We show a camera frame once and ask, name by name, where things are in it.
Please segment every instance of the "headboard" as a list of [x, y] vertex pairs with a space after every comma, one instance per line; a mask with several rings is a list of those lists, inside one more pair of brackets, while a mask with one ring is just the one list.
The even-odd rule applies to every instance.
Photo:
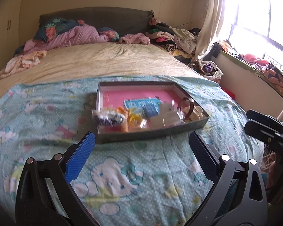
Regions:
[[97, 29], [109, 27], [118, 32], [120, 36], [123, 36], [139, 32], [145, 33], [148, 31], [149, 20], [153, 16], [153, 10], [142, 11], [122, 7], [83, 7], [42, 14], [39, 26], [41, 27], [53, 17], [74, 20], [83, 19], [85, 23]]

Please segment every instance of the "window frame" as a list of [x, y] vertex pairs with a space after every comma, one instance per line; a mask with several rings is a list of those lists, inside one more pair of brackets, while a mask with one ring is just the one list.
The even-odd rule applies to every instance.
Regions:
[[238, 24], [238, 16], [239, 16], [239, 3], [238, 3], [238, 6], [237, 6], [235, 22], [234, 22], [234, 24], [230, 23], [231, 24], [231, 30], [230, 30], [230, 34], [229, 34], [228, 40], [230, 40], [230, 37], [233, 35], [233, 32], [234, 32], [235, 28], [242, 28], [244, 30], [247, 30], [249, 32], [252, 32], [252, 33], [254, 33], [254, 34], [264, 38], [267, 41], [267, 43], [270, 43], [271, 45], [275, 46], [276, 48], [278, 48], [279, 50], [281, 50], [283, 52], [283, 45], [281, 45], [278, 42], [274, 41], [273, 39], [269, 38], [270, 23], [271, 23], [271, 2], [270, 2], [270, 0], [269, 0], [269, 25], [268, 25], [267, 36], [264, 36], [264, 35], [256, 32], [256, 31], [253, 31], [251, 29], [245, 28], [243, 26], [237, 25]]

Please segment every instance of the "light blue blanket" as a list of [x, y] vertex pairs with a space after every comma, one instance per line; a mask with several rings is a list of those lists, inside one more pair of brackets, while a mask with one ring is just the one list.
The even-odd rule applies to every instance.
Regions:
[[[210, 115], [197, 130], [207, 143], [234, 160], [261, 161], [263, 144], [243, 130], [245, 112], [209, 80], [122, 76], [16, 85], [0, 99], [0, 203], [12, 217], [26, 159], [50, 159], [77, 143], [91, 129], [95, 92], [104, 81], [177, 82]], [[72, 186], [101, 225], [183, 225], [212, 186], [189, 147], [189, 133], [96, 145]]]

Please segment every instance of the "floral pillow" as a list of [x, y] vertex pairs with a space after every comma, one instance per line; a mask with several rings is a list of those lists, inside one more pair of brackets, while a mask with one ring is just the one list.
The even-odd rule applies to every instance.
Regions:
[[111, 42], [116, 42], [119, 41], [119, 34], [115, 31], [112, 30], [109, 27], [103, 27], [97, 30], [97, 32], [101, 35], [101, 34], [105, 34], [110, 38]]
[[75, 21], [72, 19], [52, 18], [37, 31], [34, 39], [50, 42], [58, 35], [63, 34], [78, 25], [82, 26], [83, 24], [83, 20]]

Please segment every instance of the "bed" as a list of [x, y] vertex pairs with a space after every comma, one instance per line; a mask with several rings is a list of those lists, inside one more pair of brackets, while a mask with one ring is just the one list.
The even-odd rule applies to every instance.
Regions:
[[[152, 16], [152, 11], [138, 11], [133, 17], [140, 16], [139, 21]], [[69, 11], [57, 14], [66, 17]], [[136, 30], [147, 26], [139, 25]], [[90, 110], [102, 81], [174, 81], [210, 115], [197, 130], [207, 143], [234, 160], [262, 159], [263, 144], [244, 133], [243, 109], [218, 84], [156, 46], [108, 42], [53, 49], [41, 64], [0, 80], [0, 204], [12, 218], [24, 162], [63, 153], [91, 130]], [[212, 186], [190, 150], [188, 135], [96, 145], [71, 184], [101, 225], [183, 225]], [[126, 169], [141, 178], [138, 183], [120, 175]], [[48, 187], [64, 215], [50, 181]]]

